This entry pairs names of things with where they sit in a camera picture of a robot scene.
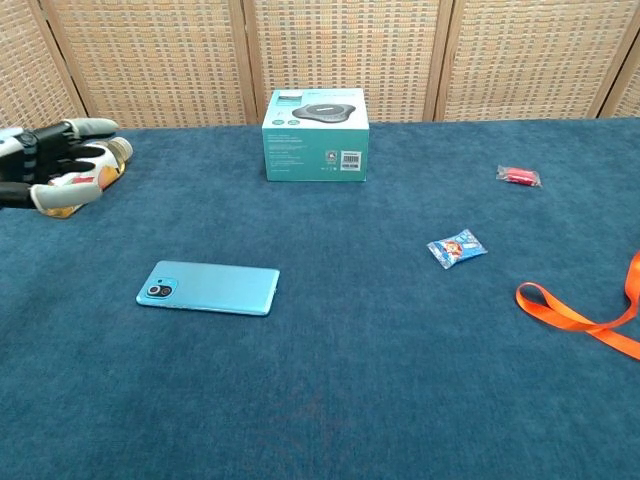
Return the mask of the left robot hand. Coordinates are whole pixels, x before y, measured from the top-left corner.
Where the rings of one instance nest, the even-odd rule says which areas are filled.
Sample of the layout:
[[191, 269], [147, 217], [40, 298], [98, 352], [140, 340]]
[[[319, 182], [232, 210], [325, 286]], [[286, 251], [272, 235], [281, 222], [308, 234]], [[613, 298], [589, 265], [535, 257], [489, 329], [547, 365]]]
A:
[[116, 121], [100, 117], [63, 119], [41, 128], [1, 130], [1, 206], [49, 209], [97, 200], [102, 189], [94, 183], [52, 185], [54, 178], [94, 169], [103, 149], [90, 143], [107, 139], [119, 129]]

